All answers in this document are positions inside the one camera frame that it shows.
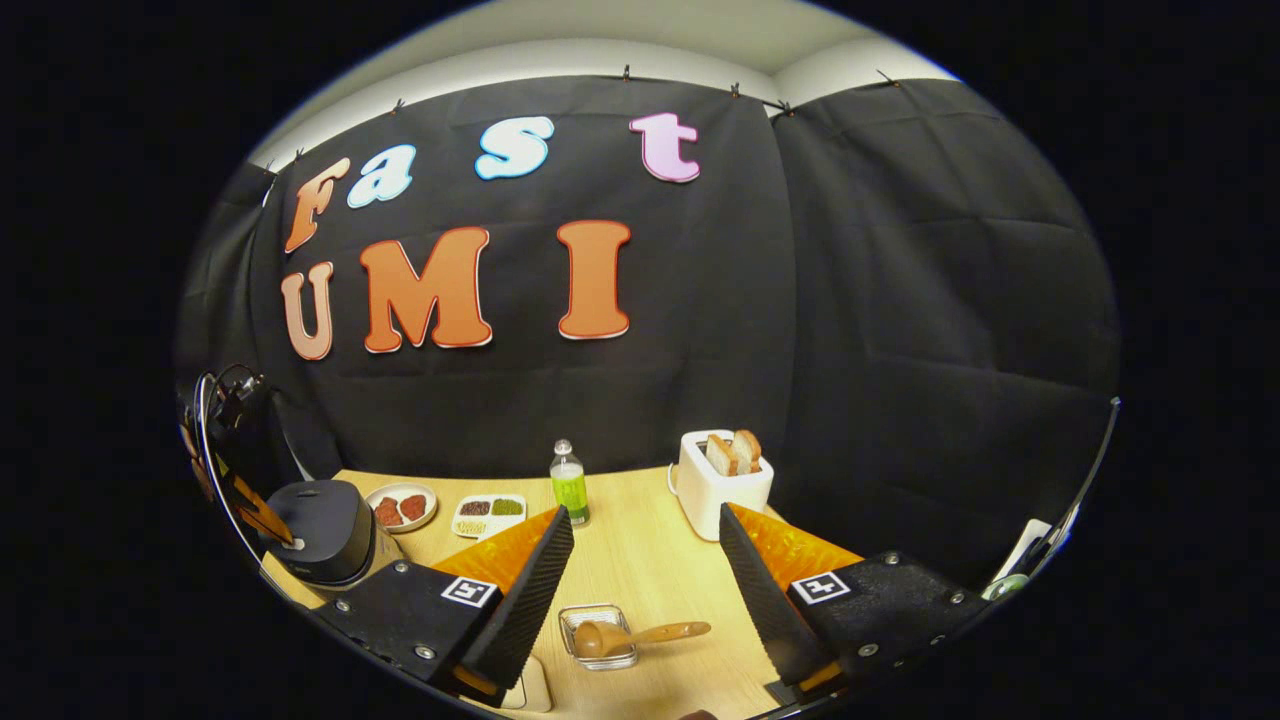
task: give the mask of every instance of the light blue letter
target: light blue letter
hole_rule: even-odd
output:
[[[548,118],[511,118],[489,126],[480,136],[480,147],[488,154],[476,159],[480,179],[518,178],[538,169],[547,160],[547,143],[556,132]]]
[[[412,145],[397,145],[370,158],[360,170],[362,177],[347,193],[347,205],[364,208],[374,200],[390,200],[404,192],[413,182],[408,167],[415,154],[417,150]]]

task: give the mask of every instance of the black fabric curtain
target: black fabric curtain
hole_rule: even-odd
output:
[[[846,90],[774,133],[797,372],[771,502],[980,587],[1028,519],[1068,509],[1106,427],[1119,327],[1092,229],[957,82]]]
[[[262,168],[241,165],[214,201],[192,249],[174,328],[174,368],[183,398],[191,397],[201,373],[257,363],[244,306],[248,243],[274,181],[275,174]]]
[[[657,113],[698,129],[681,143],[700,164],[692,182],[641,161],[628,123]],[[544,164],[480,179],[485,129],[536,115],[554,123]],[[364,164],[404,143],[410,186],[349,208]],[[298,190],[342,158],[319,229],[285,254]],[[1102,438],[1119,363],[1103,258],[1052,167],[957,82],[846,90],[772,123],[759,101],[700,86],[507,82],[307,150],[261,213],[269,177],[246,173],[197,251],[179,368],[261,368],[289,401],[291,443],[315,457],[335,446],[328,466],[538,475],[566,437],[602,473],[676,460],[682,432],[750,428],[790,521],[978,587],[1028,519],[1068,509]],[[603,341],[557,331],[570,282],[557,229],[588,219],[631,231],[618,255],[631,325]],[[399,241],[421,272],[461,227],[489,232],[477,292],[492,342],[369,352],[361,251]],[[326,261],[334,340],[308,361],[280,282]],[[310,283],[302,307],[314,331]]]
[[[689,183],[646,170],[632,119],[677,114],[699,132],[682,159]],[[544,115],[554,123],[535,172],[483,181],[474,164],[492,124]],[[360,169],[388,147],[416,149],[410,186],[352,209]],[[315,236],[285,256],[298,190],[342,158]],[[627,225],[618,256],[621,337],[573,341],[557,327],[570,264],[557,229],[603,219]],[[364,347],[369,277],[361,251],[397,240],[422,268],[448,229],[481,227],[480,307],[493,328],[481,347],[407,340]],[[759,102],[667,82],[544,78],[476,87],[374,118],[310,149],[282,173],[255,245],[251,296],[262,364],[315,400],[348,468],[449,477],[547,471],[552,446],[573,442],[588,471],[664,464],[678,433],[751,428],[780,448],[791,391],[795,265],[791,213],[773,131]],[[332,261],[334,341],[319,361],[291,347],[280,279]],[[303,287],[307,327],[314,295]]]

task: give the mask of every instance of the orange letter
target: orange letter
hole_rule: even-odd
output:
[[[568,313],[561,334],[603,340],[627,332],[631,320],[618,310],[618,249],[631,229],[612,220],[579,220],[556,233],[568,246]]]
[[[333,263],[320,263],[307,273],[316,296],[316,334],[307,334],[302,323],[302,273],[292,274],[280,283],[284,293],[284,322],[289,325],[289,342],[306,360],[320,360],[333,347],[333,314],[329,311],[329,278]]]
[[[493,328],[480,316],[476,273],[480,251],[489,245],[484,228],[456,228],[440,236],[426,259],[420,278],[394,240],[375,242],[360,254],[369,270],[369,337],[365,350],[394,352],[401,334],[392,327],[392,313],[408,333],[413,347],[426,340],[426,324],[439,302],[440,311],[431,341],[440,347],[475,347],[493,340]]]
[[[347,174],[349,168],[351,160],[343,158],[298,188],[298,210],[293,214],[293,231],[284,241],[285,255],[297,250],[316,233],[314,215],[323,214],[324,209],[329,206],[329,199],[333,197],[333,181]]]

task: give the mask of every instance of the letter s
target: letter s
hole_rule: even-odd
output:
[[[556,132],[549,118],[511,118],[500,120],[480,136],[485,155],[476,158],[480,179],[517,178],[536,170],[547,160],[547,143]]]

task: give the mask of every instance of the white wall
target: white wall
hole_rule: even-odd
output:
[[[892,79],[956,79],[914,50],[877,36],[819,50],[773,76],[781,97],[800,105],[832,92]]]
[[[735,82],[742,95],[799,105],[847,87],[893,79],[945,78],[950,73],[897,42],[864,37],[820,50],[792,63],[776,76],[687,50],[625,40],[545,40],[475,50],[436,60],[375,82],[315,111],[297,127],[269,138],[250,154],[259,167],[279,172],[298,149],[310,149],[347,128],[390,111],[397,100],[417,102],[448,92],[513,79],[600,74],[621,77],[625,65],[634,77],[671,79],[728,91]],[[777,110],[765,108],[767,114]]]

